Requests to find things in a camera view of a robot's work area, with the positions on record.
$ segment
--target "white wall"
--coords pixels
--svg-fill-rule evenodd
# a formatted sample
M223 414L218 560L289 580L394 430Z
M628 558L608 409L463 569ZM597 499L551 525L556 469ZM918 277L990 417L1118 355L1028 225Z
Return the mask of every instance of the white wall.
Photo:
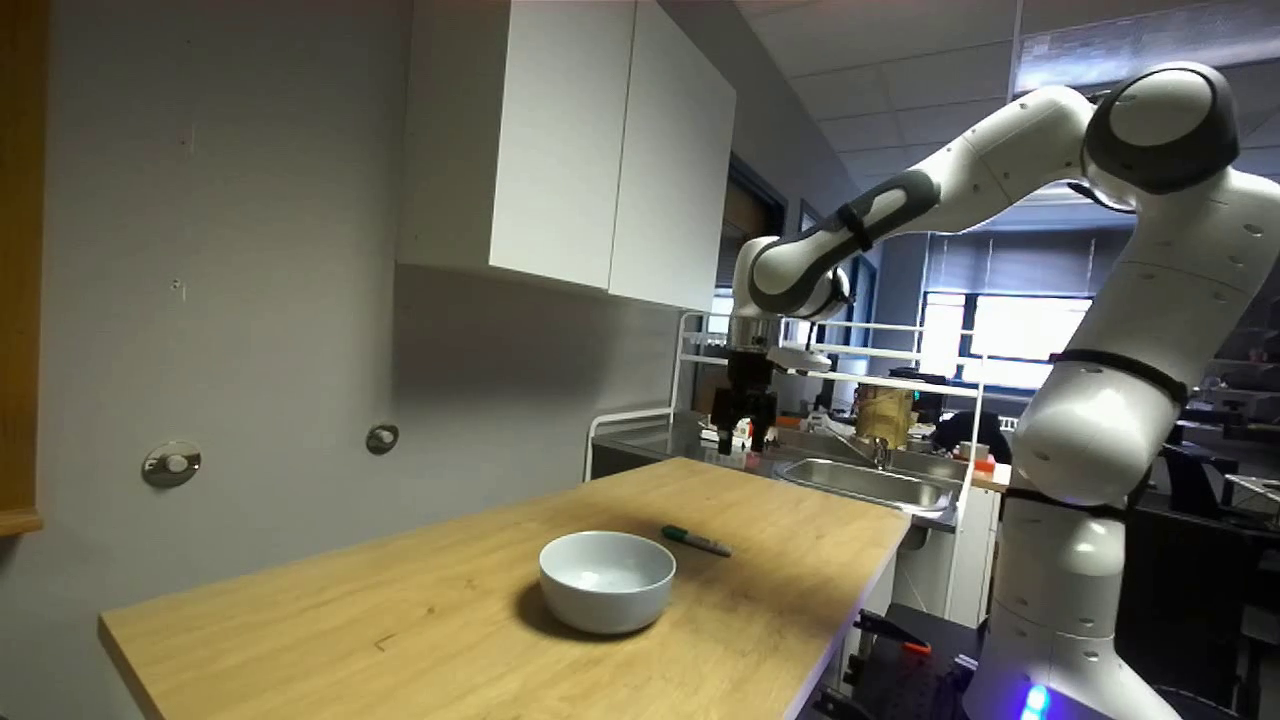
M394 269L405 34L407 0L56 0L48 527L0 545L0 718L133 718L97 614L569 489L591 414L663 401L663 308ZM187 489L140 486L162 445Z

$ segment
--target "white bowl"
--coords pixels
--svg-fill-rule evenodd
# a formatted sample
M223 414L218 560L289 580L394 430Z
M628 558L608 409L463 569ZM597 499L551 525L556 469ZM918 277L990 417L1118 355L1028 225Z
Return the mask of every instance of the white bowl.
M674 583L674 558L630 534L569 534L535 566L551 615L591 635L647 627Z

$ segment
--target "ceiling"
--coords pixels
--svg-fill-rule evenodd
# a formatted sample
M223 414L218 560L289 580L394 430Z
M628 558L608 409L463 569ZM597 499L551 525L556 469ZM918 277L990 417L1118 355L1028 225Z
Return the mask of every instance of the ceiling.
M857 190L922 162L1041 68L1071 84L1118 65L1208 60L1231 80L1241 168L1280 180L1277 0L735 0L822 130ZM1065 190L998 216L1008 228L1126 225Z

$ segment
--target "window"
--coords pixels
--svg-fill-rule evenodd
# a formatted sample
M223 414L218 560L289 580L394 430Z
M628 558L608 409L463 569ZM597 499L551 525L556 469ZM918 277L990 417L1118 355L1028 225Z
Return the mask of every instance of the window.
M1081 329L1081 295L922 295L918 373L964 383L1041 389L1049 355Z

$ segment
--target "lab equipment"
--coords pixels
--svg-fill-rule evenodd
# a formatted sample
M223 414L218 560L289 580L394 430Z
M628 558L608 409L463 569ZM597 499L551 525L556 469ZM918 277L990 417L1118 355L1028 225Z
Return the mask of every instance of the lab equipment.
M806 236L759 236L735 258L715 409L752 414L763 433L771 320L841 308L841 262L889 236L974 228L1043 185L1136 216L1012 445L972 720L1176 718L1113 649L1118 507L1280 258L1280 185L1231 168L1235 153L1231 89L1202 65L1149 68L1098 102L1037 89Z

